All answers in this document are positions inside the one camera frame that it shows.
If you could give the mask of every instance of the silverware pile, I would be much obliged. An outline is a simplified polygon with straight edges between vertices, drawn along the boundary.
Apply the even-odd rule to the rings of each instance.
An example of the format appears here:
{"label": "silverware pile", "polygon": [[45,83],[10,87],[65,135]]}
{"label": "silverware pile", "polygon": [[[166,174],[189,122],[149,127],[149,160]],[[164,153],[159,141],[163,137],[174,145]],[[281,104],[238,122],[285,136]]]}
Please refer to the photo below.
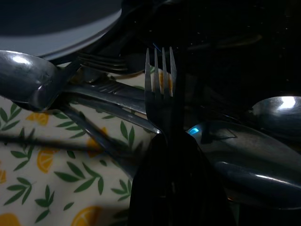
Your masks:
{"label": "silverware pile", "polygon": [[[50,62],[35,56],[0,51],[0,66],[2,68],[0,71],[0,95],[27,110],[44,112],[58,109],[62,111],[81,126],[94,140],[104,146],[106,152],[133,178],[139,165],[137,162],[140,160],[135,159],[135,156],[131,153],[124,152],[120,154],[117,151],[119,147],[94,128],[89,121],[83,119],[75,109],[70,107],[69,103],[76,102],[115,115],[155,134],[160,133],[162,128],[158,129],[150,123],[153,119],[149,121],[146,117],[140,117],[125,110],[126,108],[146,114],[144,90],[142,89],[109,79],[98,80],[93,83],[84,81],[77,84],[68,83],[76,74],[78,64],[82,64],[83,67],[96,67],[95,64],[97,64],[98,68],[101,67],[102,72],[114,73],[118,73],[118,70],[122,71],[126,66],[122,60],[114,61],[113,58],[102,58],[101,62],[99,60],[95,56],[79,54],[79,58],[67,68],[58,69]],[[157,77],[158,64],[156,62],[155,66],[155,77]],[[164,76],[168,75],[166,68],[163,68],[163,71]],[[166,84],[164,86],[163,93],[167,97]],[[202,123],[201,128],[195,126],[188,130],[188,133],[196,138],[214,168],[222,175],[226,188],[228,189],[227,185],[231,184],[228,195],[233,200],[277,209],[301,207],[298,196],[298,194],[301,194],[301,180],[298,177],[301,174],[301,157],[300,154],[294,151],[301,141],[300,105],[301,97],[273,97],[262,100],[253,107],[250,113],[246,114],[247,117],[254,119],[255,129],[263,128],[263,132],[280,139],[281,142],[268,135],[262,135],[257,130],[246,129],[245,127],[238,129],[240,125],[234,123],[206,122]],[[247,121],[243,121],[242,124],[254,125],[254,123],[247,124]],[[228,131],[226,132],[227,135],[222,134],[217,125],[222,126],[223,133]],[[233,128],[236,128],[236,131],[241,130],[240,133],[232,134]],[[246,139],[246,136],[254,137],[252,144]],[[11,142],[22,142],[14,137],[8,137],[7,139],[10,139]],[[252,148],[256,154],[254,156],[246,154]],[[270,150],[269,153],[274,152],[275,156],[281,155],[281,157],[273,158],[273,155],[263,155],[262,153],[266,150]],[[245,168],[244,171],[241,170],[242,162],[248,164],[248,168]],[[246,179],[244,183],[242,183],[243,180],[238,179],[238,175],[239,178]],[[293,194],[293,196],[286,196],[286,200],[282,199],[282,196],[274,197],[274,202],[271,202],[272,199],[267,200],[264,196],[268,197],[271,183],[273,183],[274,189],[276,187],[278,191]],[[244,186],[248,192],[242,192]]]}

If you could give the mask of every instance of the cutlery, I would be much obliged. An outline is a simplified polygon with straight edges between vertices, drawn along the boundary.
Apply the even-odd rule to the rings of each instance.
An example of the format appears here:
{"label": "cutlery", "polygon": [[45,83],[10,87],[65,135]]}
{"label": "cutlery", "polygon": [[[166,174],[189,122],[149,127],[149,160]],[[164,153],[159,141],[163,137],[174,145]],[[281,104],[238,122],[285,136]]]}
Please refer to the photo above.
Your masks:
{"label": "cutlery", "polygon": [[[16,103],[19,107],[25,110],[31,110],[32,107],[25,103]],[[93,126],[87,119],[83,118],[76,110],[64,103],[54,103],[53,109],[57,108],[65,115],[67,115],[78,126],[84,129],[84,131],[95,140],[96,143],[101,145],[104,151],[116,161],[124,172],[130,177],[134,178],[137,172],[138,160],[133,153],[125,150],[121,146],[112,142],[104,134],[102,134],[95,126]]]}
{"label": "cutlery", "polygon": [[[97,52],[99,55],[106,57],[118,57],[121,49],[137,34],[140,29],[145,26],[148,21],[150,21],[161,6],[178,4],[180,2],[181,0],[123,1],[122,14],[117,24],[113,29],[108,31],[101,40],[92,44],[89,48],[87,48],[87,50],[96,46],[96,49],[100,50]],[[104,68],[102,67],[100,71],[106,73],[117,73],[118,71],[111,71],[106,67],[107,66],[104,65]],[[131,74],[131,72],[122,73],[120,71],[117,74]],[[87,73],[84,73],[84,75],[86,82],[93,82],[101,76],[97,74],[89,75]]]}
{"label": "cutlery", "polygon": [[[251,45],[257,43],[262,39],[259,34],[247,34],[242,36],[235,36],[223,40],[219,40],[215,43],[205,43],[201,45],[193,45],[187,47],[188,52],[208,50],[210,48],[214,49],[224,49],[224,48],[237,48],[241,46]],[[165,56],[169,56],[169,51],[165,52]],[[144,71],[145,69],[145,54],[143,53],[132,53],[125,56],[106,56],[105,54],[88,54],[85,52],[79,53],[79,59],[81,60],[81,65],[85,68],[94,69],[102,73],[113,73],[119,75],[135,74]],[[150,64],[154,65],[154,55],[150,54]],[[170,62],[166,62],[168,72]]]}
{"label": "cutlery", "polygon": [[[215,172],[199,151],[196,141],[183,131],[183,78],[177,78],[173,86],[174,98],[171,99],[164,49],[162,53],[163,94],[158,76],[157,50],[154,94],[148,49],[145,63],[145,109],[148,120],[162,134],[152,140],[146,158],[134,177],[128,225],[215,225],[220,218],[228,225],[234,225],[226,195]],[[171,76],[176,78],[178,68],[175,67],[171,48],[170,53]]]}
{"label": "cutlery", "polygon": [[111,101],[145,113],[142,100],[101,93],[77,85],[66,85],[65,80],[57,73],[56,66],[36,56],[0,50],[0,66],[0,95],[12,101],[28,103],[32,111],[45,111],[58,94],[69,92]]}
{"label": "cutlery", "polygon": [[271,97],[250,112],[258,125],[276,137],[301,141],[301,97]]}
{"label": "cutlery", "polygon": [[301,208],[301,155],[249,127],[200,123],[187,131],[222,179],[228,198],[272,209]]}
{"label": "cutlery", "polygon": [[78,103],[87,107],[91,107],[95,110],[100,110],[102,112],[106,112],[108,114],[114,115],[118,118],[129,121],[135,125],[141,126],[142,128],[145,128],[155,134],[160,133],[160,131],[157,128],[155,128],[149,121],[147,121],[147,119],[139,117],[131,112],[125,111],[116,105],[109,104],[104,101],[91,100],[82,97],[63,97],[63,98],[65,100],[68,100],[68,102]]}
{"label": "cutlery", "polygon": [[81,84],[82,87],[87,89],[97,90],[102,93],[110,93],[123,97],[130,97],[134,99],[139,99],[144,101],[144,90],[133,86],[128,86],[126,84],[113,81],[110,79],[95,81],[90,84]]}

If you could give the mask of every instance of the fork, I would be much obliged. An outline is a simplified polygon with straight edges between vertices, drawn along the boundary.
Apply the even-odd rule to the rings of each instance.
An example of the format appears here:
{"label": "fork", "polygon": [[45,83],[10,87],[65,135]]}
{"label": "fork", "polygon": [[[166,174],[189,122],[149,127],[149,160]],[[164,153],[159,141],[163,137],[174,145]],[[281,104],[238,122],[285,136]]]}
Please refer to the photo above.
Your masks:
{"label": "fork", "polygon": [[113,74],[125,74],[128,71],[125,60],[121,57],[91,55],[79,52],[81,66]]}
{"label": "fork", "polygon": [[[172,81],[176,78],[176,67],[174,62],[173,50],[170,47],[170,65],[171,65],[171,77]],[[155,82],[154,91],[152,92],[151,85],[151,66],[150,66],[150,53],[149,49],[146,52],[145,61],[145,111],[148,120],[157,127],[166,137],[166,140],[170,138],[170,126],[171,126],[171,113],[172,103],[170,89],[169,89],[169,74],[166,70],[165,50],[162,48],[162,65],[163,65],[163,95],[161,95],[160,79],[158,71],[158,55],[155,49]],[[172,84],[173,93],[175,91],[175,85]]]}

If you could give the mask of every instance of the plate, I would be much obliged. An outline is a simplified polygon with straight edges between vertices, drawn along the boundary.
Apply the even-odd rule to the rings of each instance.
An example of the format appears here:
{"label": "plate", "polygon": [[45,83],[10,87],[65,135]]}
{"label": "plate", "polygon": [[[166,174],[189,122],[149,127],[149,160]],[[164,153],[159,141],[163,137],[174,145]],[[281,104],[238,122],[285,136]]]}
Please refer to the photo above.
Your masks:
{"label": "plate", "polygon": [[0,49],[53,60],[101,38],[119,19],[121,0],[33,0],[4,4]]}

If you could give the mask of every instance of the fabric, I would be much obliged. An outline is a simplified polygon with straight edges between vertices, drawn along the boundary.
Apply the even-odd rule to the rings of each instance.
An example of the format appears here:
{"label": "fabric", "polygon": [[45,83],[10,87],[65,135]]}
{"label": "fabric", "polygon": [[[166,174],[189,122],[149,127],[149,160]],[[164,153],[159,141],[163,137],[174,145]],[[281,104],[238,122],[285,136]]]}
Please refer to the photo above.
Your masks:
{"label": "fabric", "polygon": [[[119,82],[144,87],[144,74]],[[130,150],[145,150],[154,136],[112,115],[72,106]],[[1,97],[0,132],[99,147],[64,114],[32,113]],[[125,225],[131,181],[101,147],[95,153],[3,143],[0,148],[0,226]]]}

